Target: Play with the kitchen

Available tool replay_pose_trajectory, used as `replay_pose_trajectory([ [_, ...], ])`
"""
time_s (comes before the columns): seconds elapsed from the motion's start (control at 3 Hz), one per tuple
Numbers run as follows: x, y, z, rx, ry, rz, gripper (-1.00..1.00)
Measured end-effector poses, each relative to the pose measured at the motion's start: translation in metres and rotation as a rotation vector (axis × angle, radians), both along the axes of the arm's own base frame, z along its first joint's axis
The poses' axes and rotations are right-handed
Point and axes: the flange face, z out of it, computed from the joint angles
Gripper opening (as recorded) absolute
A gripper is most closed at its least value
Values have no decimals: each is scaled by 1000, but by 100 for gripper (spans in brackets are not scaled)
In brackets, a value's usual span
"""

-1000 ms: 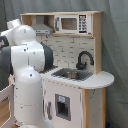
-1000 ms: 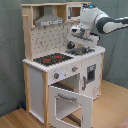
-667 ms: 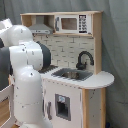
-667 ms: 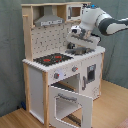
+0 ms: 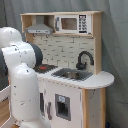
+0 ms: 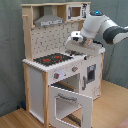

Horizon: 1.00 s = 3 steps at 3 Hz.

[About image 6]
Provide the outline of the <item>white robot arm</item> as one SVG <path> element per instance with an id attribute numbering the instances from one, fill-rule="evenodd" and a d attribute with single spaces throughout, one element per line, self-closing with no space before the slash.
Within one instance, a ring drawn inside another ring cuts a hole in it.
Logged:
<path id="1" fill-rule="evenodd" d="M 105 51 L 94 38 L 101 34 L 107 44 L 117 44 L 128 38 L 128 26 L 121 27 L 100 11 L 91 11 L 80 31 L 73 31 L 67 38 L 65 47 L 79 53 L 97 56 Z"/>

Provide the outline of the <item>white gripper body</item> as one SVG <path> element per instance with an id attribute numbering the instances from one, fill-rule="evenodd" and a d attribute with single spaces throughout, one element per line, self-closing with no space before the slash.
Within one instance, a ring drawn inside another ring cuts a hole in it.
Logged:
<path id="1" fill-rule="evenodd" d="M 83 37 L 79 31 L 72 31 L 67 38 L 65 47 L 68 50 L 76 51 L 81 54 L 97 56 L 100 52 L 101 45 L 93 42 L 92 39 Z"/>

